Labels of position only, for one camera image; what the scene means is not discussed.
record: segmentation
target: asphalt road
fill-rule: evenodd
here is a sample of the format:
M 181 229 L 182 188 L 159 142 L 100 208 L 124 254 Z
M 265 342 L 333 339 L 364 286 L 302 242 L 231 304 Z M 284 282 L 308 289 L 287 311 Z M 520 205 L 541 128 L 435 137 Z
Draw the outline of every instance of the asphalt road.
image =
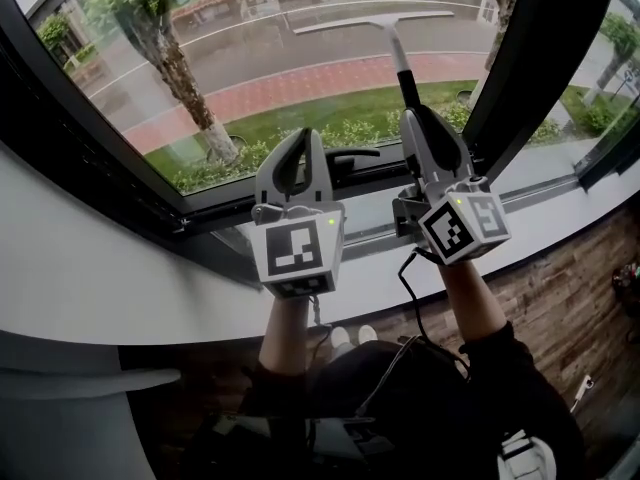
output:
M 398 29 L 405 49 L 409 52 L 482 52 L 491 47 L 495 28 L 476 21 L 478 9 L 470 7 L 481 0 L 436 0 L 451 4 L 404 1 L 372 4 L 362 0 L 234 0 L 232 5 L 221 4 L 203 11 L 190 22 L 178 21 L 175 28 L 204 94 L 290 69 L 388 53 L 386 38 L 373 27 L 305 36 L 292 32 L 303 26 L 347 17 L 418 10 L 452 11 L 453 18 L 401 23 Z M 314 9 L 295 12 L 308 7 Z M 120 131 L 178 104 L 156 71 L 149 64 L 141 66 L 144 59 L 126 39 L 120 38 L 102 52 L 102 59 L 109 75 L 83 90 Z

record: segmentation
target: floor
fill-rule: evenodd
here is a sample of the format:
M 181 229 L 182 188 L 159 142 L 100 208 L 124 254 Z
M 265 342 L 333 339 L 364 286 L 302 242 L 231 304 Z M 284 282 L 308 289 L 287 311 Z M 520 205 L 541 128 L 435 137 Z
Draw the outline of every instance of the floor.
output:
M 587 444 L 592 478 L 603 475 L 640 432 L 640 347 L 625 342 L 633 328 L 611 289 L 613 268 L 638 252 L 640 228 L 625 207 L 552 251 L 490 281 L 516 334 L 536 364 L 571 405 L 582 378 L 595 381 L 575 413 Z M 451 350 L 461 345 L 447 300 L 422 309 L 427 332 Z M 355 339 L 360 325 L 380 339 L 418 332 L 413 312 L 392 308 L 343 325 Z M 309 353 L 321 334 L 312 333 Z M 248 386 L 243 366 L 255 364 L 259 340 L 170 347 L 123 347 L 123 367 L 177 367 L 180 383 L 129 394 L 134 419 L 159 479 L 178 478 L 181 451 L 203 417 L 234 411 Z M 329 347 L 320 348 L 319 360 Z

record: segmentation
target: lawn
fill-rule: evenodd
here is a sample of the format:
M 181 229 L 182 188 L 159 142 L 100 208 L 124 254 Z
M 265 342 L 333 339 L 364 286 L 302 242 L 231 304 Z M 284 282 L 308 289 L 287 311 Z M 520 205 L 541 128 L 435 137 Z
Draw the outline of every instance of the lawn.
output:
M 589 89 L 570 85 L 560 96 L 560 101 L 574 122 L 577 137 L 599 137 L 615 117 L 631 103 L 631 98 L 618 94 L 603 93 L 596 97 L 593 105 L 585 107 L 582 103 Z M 618 121 L 614 130 L 622 130 L 638 116 L 638 109 L 632 108 Z
M 459 91 L 472 90 L 475 83 L 470 80 L 418 84 L 418 91 L 424 103 L 439 110 L 454 103 Z M 389 113 L 403 108 L 400 89 L 385 87 L 270 110 L 232 121 L 225 124 L 225 128 L 230 135 L 243 137 L 248 145 L 262 141 L 269 149 L 273 149 L 280 140 L 281 130 L 302 126 L 326 130 L 329 126 L 339 134 L 347 120 L 366 124 L 372 137 L 378 134 L 384 139 L 389 137 Z M 152 151 L 146 159 L 163 176 L 172 180 L 178 171 L 184 170 L 185 164 L 202 158 L 205 150 L 203 138 L 196 134 Z

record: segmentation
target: sneaker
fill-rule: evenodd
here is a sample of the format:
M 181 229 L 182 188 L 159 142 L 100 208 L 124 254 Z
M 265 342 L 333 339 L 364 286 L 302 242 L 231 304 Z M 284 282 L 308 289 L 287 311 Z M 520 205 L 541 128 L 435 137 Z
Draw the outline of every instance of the sneaker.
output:
M 338 348 L 343 343 L 351 343 L 349 333 L 344 327 L 334 327 L 331 331 L 331 346 Z
M 360 345 L 362 345 L 363 343 L 366 343 L 367 341 L 377 341 L 377 340 L 378 340 L 378 333 L 373 327 L 371 327 L 370 325 L 363 325 L 362 327 L 360 327 L 360 330 L 358 331 L 358 343 Z

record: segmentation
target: white wall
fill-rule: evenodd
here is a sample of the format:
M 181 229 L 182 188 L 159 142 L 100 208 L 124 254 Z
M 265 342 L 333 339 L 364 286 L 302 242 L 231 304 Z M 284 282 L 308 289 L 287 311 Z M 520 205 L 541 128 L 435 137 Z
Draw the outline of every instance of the white wall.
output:
M 486 274 L 579 231 L 640 189 L 640 164 L 508 215 L 513 239 L 476 262 Z M 141 239 L 0 152 L 0 329 L 62 341 L 165 344 L 264 333 L 266 291 L 223 279 Z M 344 263 L 323 321 L 408 302 L 397 271 L 411 247 Z M 418 296 L 443 289 L 417 260 Z
M 266 291 L 142 240 L 0 151 L 0 329 L 80 343 L 220 340 L 264 329 Z

